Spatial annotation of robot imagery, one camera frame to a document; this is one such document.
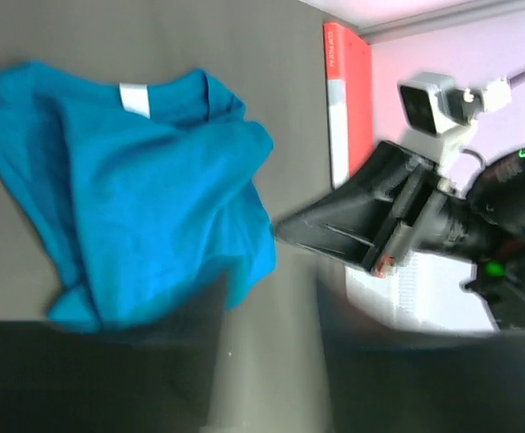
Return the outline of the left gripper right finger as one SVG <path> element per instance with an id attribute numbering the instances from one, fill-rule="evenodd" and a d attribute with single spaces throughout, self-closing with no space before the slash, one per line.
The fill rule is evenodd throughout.
<path id="1" fill-rule="evenodd" d="M 316 272 L 332 432 L 525 432 L 525 331 L 399 330 Z"/>

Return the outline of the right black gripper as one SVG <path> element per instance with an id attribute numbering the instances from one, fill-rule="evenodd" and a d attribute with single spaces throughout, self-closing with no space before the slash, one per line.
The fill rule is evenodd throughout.
<path id="1" fill-rule="evenodd" d="M 487 165 L 459 198 L 438 166 L 382 142 L 364 163 L 375 210 L 364 257 L 380 273 L 410 251 L 468 261 L 464 290 L 479 295 L 500 329 L 525 328 L 525 147 Z"/>

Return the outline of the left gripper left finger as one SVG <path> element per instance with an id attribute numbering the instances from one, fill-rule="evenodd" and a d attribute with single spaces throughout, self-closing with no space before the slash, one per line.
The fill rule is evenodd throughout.
<path id="1" fill-rule="evenodd" d="M 226 281 L 162 319 L 79 334 L 0 322 L 0 432 L 198 432 L 207 425 Z"/>

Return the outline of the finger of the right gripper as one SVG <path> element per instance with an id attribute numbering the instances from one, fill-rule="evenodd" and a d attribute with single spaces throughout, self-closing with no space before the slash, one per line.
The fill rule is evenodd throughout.
<path id="1" fill-rule="evenodd" d="M 381 142 L 343 185 L 274 222 L 279 241 L 372 271 L 399 224 L 394 201 L 407 180 L 407 152 Z"/>

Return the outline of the blue t shirt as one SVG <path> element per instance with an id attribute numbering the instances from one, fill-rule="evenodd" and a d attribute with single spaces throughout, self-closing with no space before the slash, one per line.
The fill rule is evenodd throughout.
<path id="1" fill-rule="evenodd" d="M 0 179 L 63 285 L 49 318 L 97 332 L 160 318 L 226 274 L 238 306 L 276 265 L 253 183 L 272 152 L 197 69 L 100 84 L 39 61 L 0 72 Z"/>

